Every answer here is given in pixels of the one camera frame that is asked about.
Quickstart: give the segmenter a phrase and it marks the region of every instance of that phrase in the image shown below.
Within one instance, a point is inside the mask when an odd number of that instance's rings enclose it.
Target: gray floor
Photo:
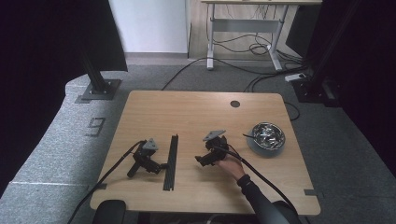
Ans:
[[[112,101],[75,104],[90,82],[87,76],[66,85],[58,115],[0,200],[1,223],[66,223],[98,179],[129,92],[160,90],[191,61],[135,55],[127,62],[129,72],[103,73],[122,80]],[[230,63],[273,70],[269,62]],[[243,91],[256,76],[220,64],[209,72],[199,62],[166,91]],[[321,206],[320,215],[308,218],[310,223],[396,223],[396,180],[342,108],[298,103],[284,77],[266,79],[255,91],[280,93],[300,110],[292,125]],[[296,111],[287,108],[294,118]],[[98,136],[91,136],[98,130],[89,127],[94,118],[106,119]],[[86,202],[73,223],[90,223],[93,214]],[[125,223],[135,223],[135,213],[127,219]]]

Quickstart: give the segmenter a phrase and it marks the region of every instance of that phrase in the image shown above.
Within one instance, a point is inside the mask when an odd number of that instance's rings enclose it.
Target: bowl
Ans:
[[[262,122],[254,126],[248,136],[247,145],[257,154],[271,158],[279,155],[285,146],[286,137],[273,123]]]

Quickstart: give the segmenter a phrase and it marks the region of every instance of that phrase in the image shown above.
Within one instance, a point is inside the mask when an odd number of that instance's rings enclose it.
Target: table top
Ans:
[[[232,107],[238,101],[239,107]],[[286,135],[283,152],[272,159],[254,153],[243,133],[260,122],[271,122]],[[92,195],[91,207],[120,199],[128,210],[195,213],[252,214],[250,204],[235,181],[219,167],[202,167],[194,156],[207,153],[203,138],[215,130],[226,130],[228,143],[273,182],[293,202],[300,215],[320,212],[304,158],[299,149],[283,99],[276,93],[132,91],[122,112],[100,177],[136,142],[153,138],[158,146],[151,159],[167,163],[172,135],[178,135],[175,189],[163,190],[165,171],[148,173],[140,168],[127,176],[134,164],[131,156],[107,177],[105,189]],[[245,171],[272,202],[277,193],[245,167]]]
[[[201,2],[229,5],[320,5],[322,0],[201,0]]]

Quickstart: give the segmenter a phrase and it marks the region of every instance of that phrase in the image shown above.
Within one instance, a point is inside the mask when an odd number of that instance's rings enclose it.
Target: black sleeve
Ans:
[[[242,176],[236,183],[242,188],[242,193],[247,197],[261,224],[300,223],[300,220],[294,214],[291,217],[284,216],[286,214],[276,209],[262,194],[259,187],[250,180],[249,175]]]

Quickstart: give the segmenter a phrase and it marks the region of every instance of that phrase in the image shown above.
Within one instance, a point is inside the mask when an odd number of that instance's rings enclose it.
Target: black strip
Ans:
[[[168,167],[166,168],[165,180],[163,182],[163,190],[175,189],[177,144],[178,135],[173,135],[171,140],[171,146],[169,148]]]
[[[304,189],[306,196],[317,196],[317,192],[314,189]]]
[[[107,184],[102,183],[98,186],[98,189],[106,189],[107,188]]]

